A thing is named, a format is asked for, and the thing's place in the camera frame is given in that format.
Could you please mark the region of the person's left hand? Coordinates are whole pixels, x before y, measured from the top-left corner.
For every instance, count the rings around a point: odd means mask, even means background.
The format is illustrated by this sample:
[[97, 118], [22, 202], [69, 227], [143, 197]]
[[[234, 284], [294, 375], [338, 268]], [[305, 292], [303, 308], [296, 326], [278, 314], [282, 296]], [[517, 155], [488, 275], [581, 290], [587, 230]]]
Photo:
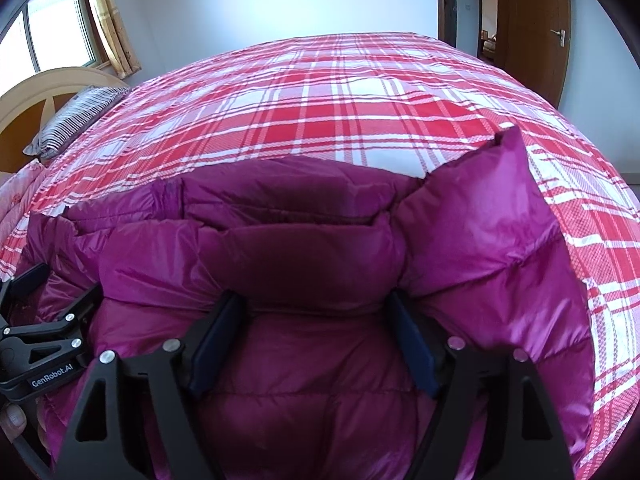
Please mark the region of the person's left hand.
[[26, 425], [26, 415], [18, 405], [8, 404], [1, 409], [0, 427], [10, 443], [23, 433]]

